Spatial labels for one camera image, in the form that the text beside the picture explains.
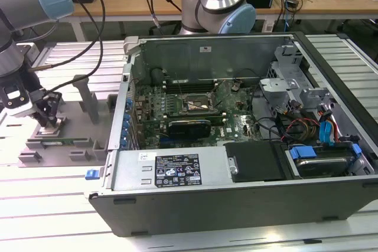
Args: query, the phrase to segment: floor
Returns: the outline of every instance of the floor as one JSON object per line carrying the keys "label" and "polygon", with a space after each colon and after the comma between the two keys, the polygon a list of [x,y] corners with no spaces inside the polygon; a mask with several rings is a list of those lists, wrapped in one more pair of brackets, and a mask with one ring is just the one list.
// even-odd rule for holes
{"label": "floor", "polygon": [[[329,21],[319,20],[319,21],[301,21],[300,24],[294,24],[292,26],[292,31],[302,31],[305,34],[324,34],[327,29]],[[339,33],[337,31],[337,26],[340,25],[342,21],[336,21],[330,33]],[[253,28],[256,32],[261,32],[263,22],[256,21]],[[39,34],[47,32],[51,28],[52,24],[44,24],[35,27],[35,30]],[[153,26],[152,22],[126,22],[125,30],[127,35],[148,35],[148,29]],[[174,26],[164,27],[164,34],[171,34]],[[96,36],[96,31],[91,23],[84,24],[84,30],[87,34],[89,40],[94,39]],[[275,31],[283,31],[284,23],[281,21],[277,25]],[[373,35],[374,28],[366,25],[361,20],[351,20],[349,21],[343,29],[346,33],[365,53],[367,53],[372,59],[378,61],[378,35]],[[25,35],[23,38],[34,37],[33,33],[30,33],[29,29],[25,30]],[[125,35],[120,34],[119,24],[117,22],[107,22],[105,24],[105,29],[103,32],[104,40],[121,40],[124,39]],[[58,29],[45,39],[46,41],[75,41],[75,36],[72,31],[70,24],[60,23]],[[38,43],[39,47],[44,45],[43,41]]]}

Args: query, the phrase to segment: table leg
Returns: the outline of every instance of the table leg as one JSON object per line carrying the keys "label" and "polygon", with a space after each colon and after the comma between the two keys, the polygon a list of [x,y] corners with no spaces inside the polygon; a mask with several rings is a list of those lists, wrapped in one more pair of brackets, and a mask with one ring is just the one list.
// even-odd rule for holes
{"label": "table leg", "polygon": [[124,22],[118,22],[118,25],[119,25],[120,35],[125,36],[126,35],[125,23]]}
{"label": "table leg", "polygon": [[272,32],[273,31],[273,26],[275,23],[274,18],[267,18],[264,20],[264,24],[262,26],[262,32]]}
{"label": "table leg", "polygon": [[80,22],[71,22],[73,32],[75,33],[77,41],[87,41],[87,37],[83,31],[82,24]]}
{"label": "table leg", "polygon": [[328,26],[325,29],[325,32],[332,32],[333,31],[333,26],[335,26],[336,20],[330,20],[328,22]]}

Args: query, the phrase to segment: sticker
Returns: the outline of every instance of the sticker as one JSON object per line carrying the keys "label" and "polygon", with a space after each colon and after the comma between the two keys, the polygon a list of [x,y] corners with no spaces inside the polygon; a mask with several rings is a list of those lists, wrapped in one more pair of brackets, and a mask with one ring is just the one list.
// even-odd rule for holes
{"label": "sticker", "polygon": [[200,53],[210,53],[211,47],[200,47]]}
{"label": "sticker", "polygon": [[155,157],[156,157],[156,153],[155,152],[139,153],[138,162],[154,161]]}
{"label": "sticker", "polygon": [[202,184],[198,154],[154,156],[154,159],[156,187],[163,188]]}

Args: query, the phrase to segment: robotic arm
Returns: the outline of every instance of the robotic arm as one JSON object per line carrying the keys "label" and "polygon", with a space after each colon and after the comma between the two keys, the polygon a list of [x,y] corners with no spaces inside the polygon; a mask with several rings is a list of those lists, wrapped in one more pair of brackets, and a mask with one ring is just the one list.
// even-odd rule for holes
{"label": "robotic arm", "polygon": [[[0,0],[0,100],[16,117],[31,116],[42,127],[57,124],[60,93],[46,94],[11,32],[56,21],[74,10],[72,0]],[[183,0],[180,34],[247,33],[255,23],[255,9],[246,0]]]}
{"label": "robotic arm", "polygon": [[181,35],[248,33],[256,11],[246,0],[182,0]]}
{"label": "robotic arm", "polygon": [[0,0],[0,100],[8,114],[30,115],[42,127],[55,126],[60,93],[45,96],[35,73],[28,72],[11,32],[70,15],[72,0]]}

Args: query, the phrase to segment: blue drive bracket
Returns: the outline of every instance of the blue drive bracket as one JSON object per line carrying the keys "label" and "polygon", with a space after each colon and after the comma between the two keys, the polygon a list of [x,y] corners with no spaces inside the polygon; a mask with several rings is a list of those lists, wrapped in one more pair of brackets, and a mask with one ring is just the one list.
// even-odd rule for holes
{"label": "blue drive bracket", "polygon": [[313,159],[317,157],[312,146],[297,146],[293,147],[290,151],[293,160],[296,159]]}
{"label": "blue drive bracket", "polygon": [[319,140],[321,143],[329,144],[330,146],[334,145],[334,142],[331,141],[330,136],[332,133],[332,124],[328,121],[323,121],[320,123],[319,129]]}

